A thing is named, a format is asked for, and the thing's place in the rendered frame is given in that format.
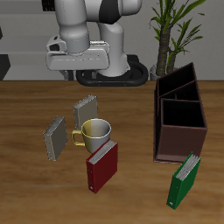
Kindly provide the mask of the dark brown desk caddy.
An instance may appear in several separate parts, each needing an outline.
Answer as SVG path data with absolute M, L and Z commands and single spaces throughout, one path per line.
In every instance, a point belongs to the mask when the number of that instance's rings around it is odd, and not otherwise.
M 207 134 L 194 64 L 157 79 L 154 90 L 153 160 L 181 164 L 199 156 Z

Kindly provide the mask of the red book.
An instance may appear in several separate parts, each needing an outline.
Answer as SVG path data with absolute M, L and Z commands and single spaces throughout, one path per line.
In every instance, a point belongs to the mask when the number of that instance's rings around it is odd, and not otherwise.
M 88 189 L 97 193 L 117 172 L 118 143 L 108 140 L 86 159 Z

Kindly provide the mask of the greyish yellow book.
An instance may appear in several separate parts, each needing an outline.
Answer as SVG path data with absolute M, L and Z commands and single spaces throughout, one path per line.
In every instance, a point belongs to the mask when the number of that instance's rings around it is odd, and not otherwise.
M 75 128 L 81 129 L 81 125 L 92 118 L 98 117 L 97 97 L 89 95 L 73 105 Z
M 56 161 L 67 144 L 67 129 L 64 117 L 56 116 L 43 133 L 48 159 Z

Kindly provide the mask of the white and yellow mug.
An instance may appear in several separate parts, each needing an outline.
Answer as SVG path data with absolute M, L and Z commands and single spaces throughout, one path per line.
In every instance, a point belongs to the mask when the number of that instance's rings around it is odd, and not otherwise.
M 73 130 L 71 137 L 76 146 L 85 146 L 87 151 L 94 153 L 110 138 L 111 125 L 109 122 L 93 118 L 85 121 L 80 130 Z

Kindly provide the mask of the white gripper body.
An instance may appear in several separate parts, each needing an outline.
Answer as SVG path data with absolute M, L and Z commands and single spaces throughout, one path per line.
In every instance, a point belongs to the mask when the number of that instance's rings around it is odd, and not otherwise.
M 98 70 L 109 67 L 109 44 L 91 41 L 90 47 L 79 53 L 66 52 L 66 42 L 60 40 L 46 47 L 46 64 L 49 70 Z

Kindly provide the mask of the green pot plant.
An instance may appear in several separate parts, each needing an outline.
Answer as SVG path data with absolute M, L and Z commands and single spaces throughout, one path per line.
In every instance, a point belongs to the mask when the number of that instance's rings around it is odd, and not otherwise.
M 157 64 L 153 74 L 157 79 L 174 71 L 177 55 L 187 53 L 186 46 L 188 44 L 202 39 L 202 36 L 197 36 L 200 24 L 187 33 L 192 19 L 190 18 L 183 24 L 180 24 L 179 21 L 205 1 L 195 0 L 190 3 L 190 0 L 186 0 L 178 9 L 176 7 L 177 0 L 158 0 L 159 10 L 152 8 L 156 16 L 150 20 L 149 26 L 157 34 L 155 39 L 159 43 Z

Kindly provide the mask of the green book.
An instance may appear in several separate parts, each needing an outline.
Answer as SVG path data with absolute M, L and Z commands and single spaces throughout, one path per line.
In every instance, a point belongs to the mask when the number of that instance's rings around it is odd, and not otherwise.
M 166 202 L 172 209 L 176 209 L 191 190 L 200 166 L 200 161 L 201 157 L 191 152 L 183 164 L 173 173 Z

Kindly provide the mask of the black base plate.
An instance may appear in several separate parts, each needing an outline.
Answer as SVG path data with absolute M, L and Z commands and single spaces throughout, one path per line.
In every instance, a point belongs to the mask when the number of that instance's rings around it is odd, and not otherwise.
M 93 70 L 77 70 L 76 80 L 87 87 L 137 87 L 143 85 L 149 77 L 148 69 L 139 62 L 135 54 L 128 54 L 130 70 L 116 77 L 107 77 L 98 72 L 97 78 L 92 79 Z

